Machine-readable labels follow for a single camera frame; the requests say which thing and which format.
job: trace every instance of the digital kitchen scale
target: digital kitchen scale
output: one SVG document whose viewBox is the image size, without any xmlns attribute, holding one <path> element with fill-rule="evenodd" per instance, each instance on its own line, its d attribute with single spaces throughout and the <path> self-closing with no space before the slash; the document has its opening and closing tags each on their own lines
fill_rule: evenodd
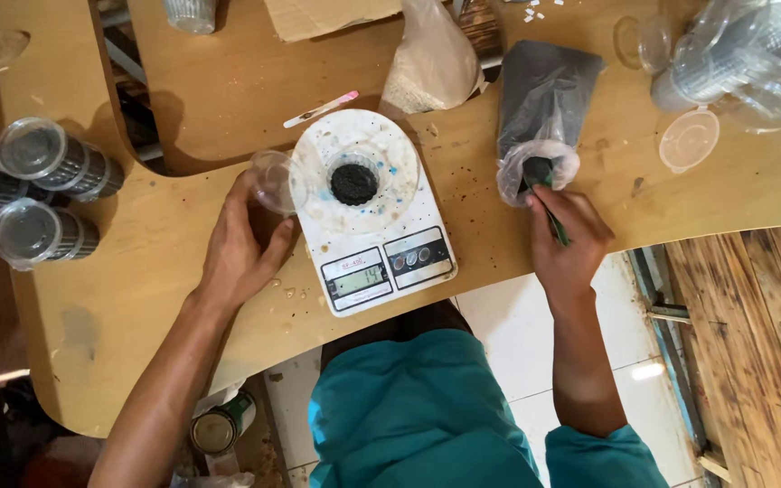
<svg viewBox="0 0 781 488">
<path fill-rule="evenodd" d="M 336 170 L 352 164 L 369 170 L 377 187 L 360 205 L 341 203 L 331 184 Z M 360 109 L 321 118 L 293 151 L 289 183 L 335 316 L 456 276 L 454 252 L 418 151 L 390 119 Z"/>
</svg>

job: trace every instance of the tin can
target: tin can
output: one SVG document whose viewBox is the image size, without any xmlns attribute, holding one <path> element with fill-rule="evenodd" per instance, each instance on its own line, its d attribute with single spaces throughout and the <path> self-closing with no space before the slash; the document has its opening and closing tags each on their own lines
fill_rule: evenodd
<svg viewBox="0 0 781 488">
<path fill-rule="evenodd" d="M 204 454 L 222 454 L 233 448 L 237 439 L 255 420 L 255 400 L 238 392 L 231 401 L 214 406 L 192 420 L 192 445 Z"/>
</svg>

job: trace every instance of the teal sleeve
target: teal sleeve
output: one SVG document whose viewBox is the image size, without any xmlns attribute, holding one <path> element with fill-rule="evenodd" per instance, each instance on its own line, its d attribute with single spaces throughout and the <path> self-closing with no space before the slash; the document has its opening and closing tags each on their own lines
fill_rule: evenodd
<svg viewBox="0 0 781 488">
<path fill-rule="evenodd" d="M 563 426 L 548 433 L 545 444 L 552 488 L 667 488 L 653 453 L 631 426 L 606 438 Z"/>
</svg>

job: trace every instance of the person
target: person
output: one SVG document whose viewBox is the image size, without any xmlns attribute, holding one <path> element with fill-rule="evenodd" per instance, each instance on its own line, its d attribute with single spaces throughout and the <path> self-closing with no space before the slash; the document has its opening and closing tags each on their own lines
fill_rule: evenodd
<svg viewBox="0 0 781 488">
<path fill-rule="evenodd" d="M 238 308 L 276 274 L 293 223 L 262 253 L 249 226 L 253 176 L 226 196 L 200 284 L 138 379 L 89 486 L 155 487 L 171 478 L 221 339 Z M 528 195 L 533 269 L 554 317 L 553 397 L 560 427 L 546 438 L 555 488 L 667 487 L 626 421 L 590 283 L 613 239 L 586 196 Z M 546 209 L 571 243 L 551 234 Z M 309 422 L 319 463 L 310 485 L 541 487 L 526 436 L 482 344 L 450 302 L 428 305 L 339 338 L 322 350 Z"/>
</svg>

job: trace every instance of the black granular substance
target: black granular substance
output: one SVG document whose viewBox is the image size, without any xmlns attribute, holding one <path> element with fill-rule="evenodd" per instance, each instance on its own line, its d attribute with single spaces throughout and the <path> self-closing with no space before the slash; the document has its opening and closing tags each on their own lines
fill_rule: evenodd
<svg viewBox="0 0 781 488">
<path fill-rule="evenodd" d="M 331 174 L 331 193 L 345 205 L 363 205 L 377 191 L 376 176 L 359 164 L 343 164 Z"/>
</svg>

